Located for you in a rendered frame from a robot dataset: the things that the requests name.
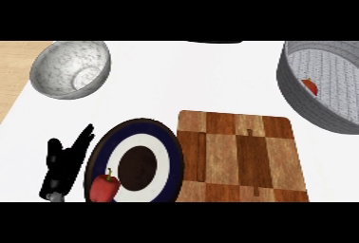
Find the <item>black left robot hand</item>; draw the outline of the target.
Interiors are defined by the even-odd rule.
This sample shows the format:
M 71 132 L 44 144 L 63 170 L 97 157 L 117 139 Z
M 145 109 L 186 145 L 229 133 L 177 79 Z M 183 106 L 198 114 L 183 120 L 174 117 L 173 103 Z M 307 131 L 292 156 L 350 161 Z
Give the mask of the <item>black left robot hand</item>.
M 66 196 L 69 193 L 84 162 L 87 149 L 94 138 L 93 131 L 94 127 L 88 124 L 69 148 L 63 148 L 57 139 L 47 141 L 47 173 L 40 189 L 40 197 L 44 200 L 49 200 L 47 196 L 50 194 Z

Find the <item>checkered wooden cutting board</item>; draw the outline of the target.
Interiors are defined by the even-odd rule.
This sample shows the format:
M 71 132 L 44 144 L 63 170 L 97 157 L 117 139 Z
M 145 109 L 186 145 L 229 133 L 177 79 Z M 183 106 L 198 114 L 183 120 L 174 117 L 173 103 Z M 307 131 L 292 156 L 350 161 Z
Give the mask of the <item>checkered wooden cutting board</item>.
M 309 200 L 289 120 L 180 111 L 180 202 Z

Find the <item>grey wicker basket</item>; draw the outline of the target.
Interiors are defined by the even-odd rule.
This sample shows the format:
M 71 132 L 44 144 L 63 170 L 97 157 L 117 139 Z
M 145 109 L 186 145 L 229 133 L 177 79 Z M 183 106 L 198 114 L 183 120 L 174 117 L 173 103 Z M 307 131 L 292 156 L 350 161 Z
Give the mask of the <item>grey wicker basket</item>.
M 316 96 L 301 83 L 309 78 Z M 285 41 L 276 80 L 291 108 L 313 125 L 359 135 L 359 41 Z

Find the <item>red bell pepper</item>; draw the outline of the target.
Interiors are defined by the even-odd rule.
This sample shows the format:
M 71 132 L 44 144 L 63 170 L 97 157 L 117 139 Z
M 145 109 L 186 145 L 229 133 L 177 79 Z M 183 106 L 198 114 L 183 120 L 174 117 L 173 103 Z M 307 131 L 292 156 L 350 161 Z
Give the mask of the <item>red bell pepper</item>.
M 99 175 L 93 181 L 90 188 L 90 201 L 91 202 L 111 202 L 118 190 L 121 183 L 112 176 L 112 169 L 108 169 L 105 175 Z

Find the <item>blue and white plate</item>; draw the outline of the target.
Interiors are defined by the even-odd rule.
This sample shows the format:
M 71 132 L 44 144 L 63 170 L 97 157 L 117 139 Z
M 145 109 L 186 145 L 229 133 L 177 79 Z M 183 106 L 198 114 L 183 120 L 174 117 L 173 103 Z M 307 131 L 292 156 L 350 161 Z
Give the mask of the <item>blue and white plate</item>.
M 84 176 L 84 197 L 96 178 L 120 182 L 111 202 L 174 202 L 183 181 L 183 155 L 170 128 L 152 119 L 118 124 L 102 137 L 90 155 Z

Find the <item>speckled grey metal bowl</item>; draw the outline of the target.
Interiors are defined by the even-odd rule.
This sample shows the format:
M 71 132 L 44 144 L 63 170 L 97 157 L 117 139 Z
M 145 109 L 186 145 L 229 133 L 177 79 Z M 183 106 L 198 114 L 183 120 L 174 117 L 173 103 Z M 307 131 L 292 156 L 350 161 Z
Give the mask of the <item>speckled grey metal bowl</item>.
M 35 90 L 57 100 L 75 100 L 102 87 L 111 53 L 102 41 L 57 41 L 38 55 L 29 72 Z

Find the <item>red fruit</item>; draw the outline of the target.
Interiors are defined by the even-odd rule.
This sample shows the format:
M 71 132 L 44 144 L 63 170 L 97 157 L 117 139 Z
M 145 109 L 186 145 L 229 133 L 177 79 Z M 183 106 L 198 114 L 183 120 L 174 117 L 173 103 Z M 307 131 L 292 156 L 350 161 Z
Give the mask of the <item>red fruit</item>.
M 304 84 L 304 86 L 307 87 L 307 89 L 312 91 L 313 95 L 317 95 L 317 86 L 316 84 L 312 82 L 312 79 L 306 79 L 301 80 L 301 83 Z

